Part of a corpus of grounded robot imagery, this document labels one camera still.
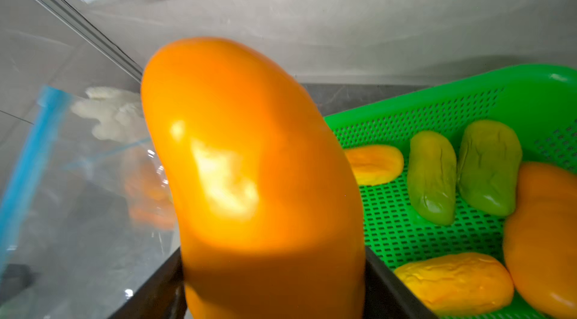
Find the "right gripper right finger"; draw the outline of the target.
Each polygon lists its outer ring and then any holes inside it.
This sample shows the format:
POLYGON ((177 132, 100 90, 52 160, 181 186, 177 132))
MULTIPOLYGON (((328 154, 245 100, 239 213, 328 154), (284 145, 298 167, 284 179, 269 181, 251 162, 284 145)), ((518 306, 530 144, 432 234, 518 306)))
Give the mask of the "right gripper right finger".
POLYGON ((437 319, 369 246, 365 253, 365 319, 437 319))

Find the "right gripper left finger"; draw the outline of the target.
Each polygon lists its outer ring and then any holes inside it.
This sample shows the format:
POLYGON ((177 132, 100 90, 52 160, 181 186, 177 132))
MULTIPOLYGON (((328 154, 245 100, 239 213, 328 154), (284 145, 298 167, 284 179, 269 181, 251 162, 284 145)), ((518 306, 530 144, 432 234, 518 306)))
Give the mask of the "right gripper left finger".
POLYGON ((183 261, 178 248, 109 319, 185 318, 183 261))

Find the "clear zip-top bag blue zipper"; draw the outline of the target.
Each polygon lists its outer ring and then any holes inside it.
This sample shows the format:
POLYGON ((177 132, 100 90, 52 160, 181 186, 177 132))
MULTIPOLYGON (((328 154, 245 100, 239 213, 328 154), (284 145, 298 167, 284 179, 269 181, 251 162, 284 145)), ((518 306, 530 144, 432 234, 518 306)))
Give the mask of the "clear zip-top bag blue zipper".
POLYGON ((165 169, 146 144, 124 152, 120 174, 129 218, 137 226, 173 230, 177 223, 165 169))

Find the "green mango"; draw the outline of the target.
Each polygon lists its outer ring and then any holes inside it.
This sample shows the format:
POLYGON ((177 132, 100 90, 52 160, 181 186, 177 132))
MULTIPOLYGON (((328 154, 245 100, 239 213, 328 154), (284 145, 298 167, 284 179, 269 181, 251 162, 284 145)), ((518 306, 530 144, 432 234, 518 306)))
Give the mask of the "green mango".
POLYGON ((449 226, 455 220, 457 158, 446 137, 422 131, 410 140, 407 193, 425 220, 449 226))
POLYGON ((468 125, 458 155, 457 188, 474 209, 497 217, 515 212, 523 150, 517 134, 493 120, 468 125))

